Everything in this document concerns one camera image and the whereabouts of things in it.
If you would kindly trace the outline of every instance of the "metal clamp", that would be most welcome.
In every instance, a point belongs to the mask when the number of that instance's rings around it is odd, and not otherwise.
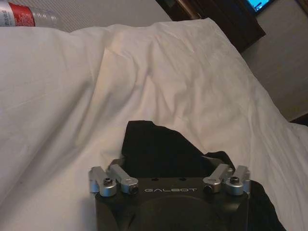
[[[205,183],[205,193],[218,193],[222,183],[232,174],[232,169],[229,165],[220,164],[211,176],[203,178]]]
[[[93,167],[89,172],[90,192],[109,197],[116,194],[116,182],[101,167]]]
[[[138,192],[138,180],[130,177],[119,165],[110,165],[108,173],[121,184],[121,191],[130,195]]]
[[[246,166],[238,166],[233,176],[226,180],[226,191],[230,195],[250,194],[250,171]]]

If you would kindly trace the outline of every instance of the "plastic water bottle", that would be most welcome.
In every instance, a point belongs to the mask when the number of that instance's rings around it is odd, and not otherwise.
[[[40,26],[62,28],[55,12],[0,1],[0,26]]]

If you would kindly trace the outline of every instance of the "wrinkled sheet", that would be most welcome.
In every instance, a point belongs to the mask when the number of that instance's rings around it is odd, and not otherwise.
[[[129,120],[249,166],[287,230],[308,230],[308,129],[288,123],[210,19],[66,33],[0,28],[0,230],[95,230],[92,166]]]

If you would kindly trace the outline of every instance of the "black bolt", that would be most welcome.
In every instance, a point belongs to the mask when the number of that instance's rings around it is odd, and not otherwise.
[[[213,187],[209,184],[207,184],[204,188],[203,188],[203,192],[205,194],[212,194],[214,191]]]
[[[136,184],[131,185],[131,186],[129,187],[129,190],[128,190],[128,192],[129,192],[130,195],[135,195],[135,194],[138,193],[138,191],[139,191],[139,188],[138,188],[138,185],[136,185]]]
[[[112,185],[112,179],[110,179],[110,178],[105,178],[104,179],[104,186],[110,186],[110,185]]]
[[[231,177],[230,178],[230,183],[231,184],[239,184],[240,183],[240,179],[238,177]]]

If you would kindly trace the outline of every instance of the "black fabric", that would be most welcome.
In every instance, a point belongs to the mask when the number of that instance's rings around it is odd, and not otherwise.
[[[225,152],[203,154],[179,132],[151,121],[130,121],[122,147],[123,169],[136,178],[205,177],[220,164],[234,165]],[[252,181],[249,231],[285,231],[262,185]]]

